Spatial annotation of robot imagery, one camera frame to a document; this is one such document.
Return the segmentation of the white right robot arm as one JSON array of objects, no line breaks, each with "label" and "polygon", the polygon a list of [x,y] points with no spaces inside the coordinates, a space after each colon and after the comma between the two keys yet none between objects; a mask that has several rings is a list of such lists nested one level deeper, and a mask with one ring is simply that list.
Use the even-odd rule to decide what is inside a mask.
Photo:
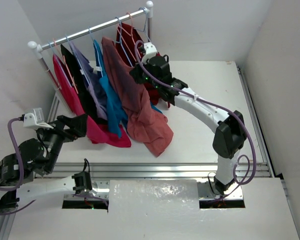
[{"label": "white right robot arm", "polygon": [[166,55],[154,56],[143,65],[136,64],[129,74],[137,84],[151,84],[163,100],[192,114],[213,132],[212,147],[217,153],[214,187],[219,195],[224,195],[235,182],[234,167],[247,138],[243,115],[237,110],[230,114],[201,102],[185,82],[172,76]]}]

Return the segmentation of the salmon pink t-shirt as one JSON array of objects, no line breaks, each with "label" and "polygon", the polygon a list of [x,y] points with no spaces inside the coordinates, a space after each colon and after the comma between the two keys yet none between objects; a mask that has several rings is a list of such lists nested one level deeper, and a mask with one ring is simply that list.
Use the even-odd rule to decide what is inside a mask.
[{"label": "salmon pink t-shirt", "polygon": [[101,45],[108,80],[127,114],[127,133],[134,141],[143,143],[155,157],[160,156],[174,136],[168,118],[151,107],[148,91],[130,76],[132,67],[122,60],[115,43],[103,37]]}]

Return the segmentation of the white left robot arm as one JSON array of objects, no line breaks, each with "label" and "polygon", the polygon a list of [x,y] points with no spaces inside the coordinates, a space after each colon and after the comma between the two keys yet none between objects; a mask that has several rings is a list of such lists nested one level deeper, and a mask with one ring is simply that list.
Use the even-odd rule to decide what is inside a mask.
[{"label": "white left robot arm", "polygon": [[[23,122],[33,129],[35,138],[17,144],[12,123]],[[34,203],[41,196],[55,193],[79,194],[92,190],[90,173],[82,170],[54,184],[34,183],[35,174],[50,175],[57,163],[62,146],[83,138],[87,133],[88,115],[60,115],[46,123],[34,112],[8,122],[8,132],[15,152],[0,161],[0,216],[14,214]]]}]

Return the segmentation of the light blue wire hanger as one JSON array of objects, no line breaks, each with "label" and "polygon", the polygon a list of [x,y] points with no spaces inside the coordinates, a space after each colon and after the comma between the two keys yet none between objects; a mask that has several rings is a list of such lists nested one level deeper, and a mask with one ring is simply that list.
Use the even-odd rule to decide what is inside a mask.
[{"label": "light blue wire hanger", "polygon": [[122,60],[129,66],[133,67],[136,63],[132,48],[130,45],[133,43],[133,27],[126,23],[119,21],[116,29],[116,43],[115,47],[120,54]]}]

